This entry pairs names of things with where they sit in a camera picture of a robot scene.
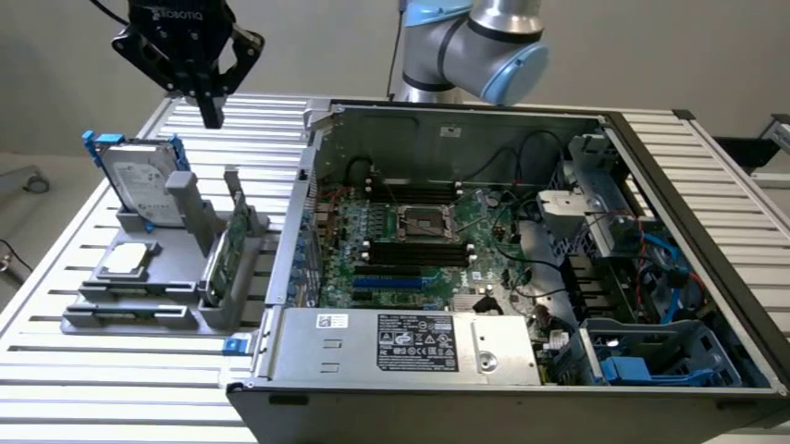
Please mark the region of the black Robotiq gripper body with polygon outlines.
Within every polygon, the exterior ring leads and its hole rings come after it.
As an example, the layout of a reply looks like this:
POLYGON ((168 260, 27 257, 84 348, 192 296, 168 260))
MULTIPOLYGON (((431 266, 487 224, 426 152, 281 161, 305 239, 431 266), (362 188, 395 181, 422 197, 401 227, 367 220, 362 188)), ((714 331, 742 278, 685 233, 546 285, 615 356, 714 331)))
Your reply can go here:
POLYGON ((219 58, 235 27, 224 1, 131 1, 126 31, 140 49, 128 60, 168 92, 227 95, 239 84, 219 58))

